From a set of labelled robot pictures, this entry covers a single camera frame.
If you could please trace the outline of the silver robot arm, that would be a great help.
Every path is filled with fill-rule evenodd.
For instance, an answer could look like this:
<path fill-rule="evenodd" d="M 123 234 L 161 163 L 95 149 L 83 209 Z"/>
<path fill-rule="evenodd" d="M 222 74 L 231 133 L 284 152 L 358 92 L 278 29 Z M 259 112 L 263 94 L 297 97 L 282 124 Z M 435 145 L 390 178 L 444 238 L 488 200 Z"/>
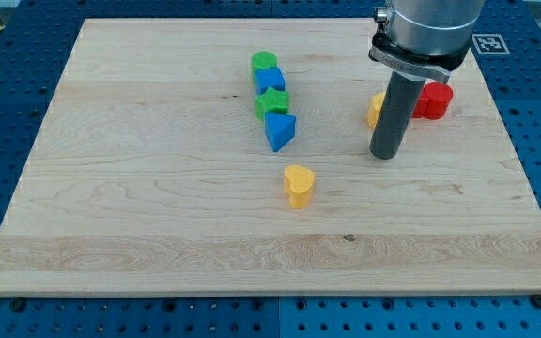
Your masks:
<path fill-rule="evenodd" d="M 445 84 L 471 45 L 483 0 L 387 0 L 368 56 L 412 81 Z"/>

